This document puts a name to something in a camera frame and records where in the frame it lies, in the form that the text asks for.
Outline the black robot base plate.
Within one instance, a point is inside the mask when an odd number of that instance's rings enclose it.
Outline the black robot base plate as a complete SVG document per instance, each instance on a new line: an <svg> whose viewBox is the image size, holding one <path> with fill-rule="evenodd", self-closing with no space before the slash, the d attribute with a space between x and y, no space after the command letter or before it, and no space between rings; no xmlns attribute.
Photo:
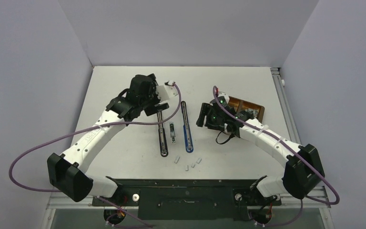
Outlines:
<svg viewBox="0 0 366 229"><path fill-rule="evenodd" d="M138 209L144 220L245 219L249 209L262 213L282 206L286 194L264 198L254 179L115 179L118 185L110 198L92 201L95 207Z"/></svg>

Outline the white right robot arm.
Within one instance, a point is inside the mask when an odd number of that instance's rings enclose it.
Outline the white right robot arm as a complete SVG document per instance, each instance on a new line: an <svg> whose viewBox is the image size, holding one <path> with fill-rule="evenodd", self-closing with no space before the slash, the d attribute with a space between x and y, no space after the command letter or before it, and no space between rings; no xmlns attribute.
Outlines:
<svg viewBox="0 0 366 229"><path fill-rule="evenodd" d="M202 103L196 125L249 141L284 168L282 175L263 176L253 183L250 198L256 204L281 194L304 199L325 177L318 150L313 145L302 146L281 137L251 112L237 113L223 98Z"/></svg>

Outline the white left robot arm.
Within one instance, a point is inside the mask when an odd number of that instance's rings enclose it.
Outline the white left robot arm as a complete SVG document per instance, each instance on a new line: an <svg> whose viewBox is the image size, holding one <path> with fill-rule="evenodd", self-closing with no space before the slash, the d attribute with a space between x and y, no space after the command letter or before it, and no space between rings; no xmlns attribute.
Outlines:
<svg viewBox="0 0 366 229"><path fill-rule="evenodd" d="M106 105L96 123L61 154L47 159L49 181L75 202L87 196L101 196L111 205L118 205L123 192L109 178L89 177L86 172L110 140L125 127L135 124L142 112L147 116L168 109L167 101L180 93L174 82L159 85L154 74L136 75L130 86Z"/></svg>

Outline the black stapler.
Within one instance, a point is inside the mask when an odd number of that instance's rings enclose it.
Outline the black stapler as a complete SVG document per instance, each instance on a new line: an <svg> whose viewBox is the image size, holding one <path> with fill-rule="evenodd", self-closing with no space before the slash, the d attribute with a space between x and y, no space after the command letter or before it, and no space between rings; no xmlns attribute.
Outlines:
<svg viewBox="0 0 366 229"><path fill-rule="evenodd" d="M165 129L164 129L164 126L163 126L162 111L159 111L157 113L157 120L159 122L159 124L158 124L158 137L159 137L160 154L161 154L162 157L167 157L169 153L168 153Z"/></svg>

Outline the brown wooden tray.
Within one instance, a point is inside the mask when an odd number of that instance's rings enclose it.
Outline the brown wooden tray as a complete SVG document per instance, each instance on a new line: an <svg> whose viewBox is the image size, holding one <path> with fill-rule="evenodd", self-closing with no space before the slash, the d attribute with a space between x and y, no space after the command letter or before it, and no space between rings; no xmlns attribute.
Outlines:
<svg viewBox="0 0 366 229"><path fill-rule="evenodd" d="M265 107L264 106L261 106L259 104L255 104L255 103L252 103L252 102L249 102L249 101L245 101L243 99L235 98L235 97L232 97L232 96L229 96L229 97L230 97L230 100L229 100L228 105L230 107L233 107L236 112L245 110L247 108L258 109L259 110L259 115L257 116L256 119L261 123L263 122L263 117L264 117L264 112L265 112Z"/></svg>

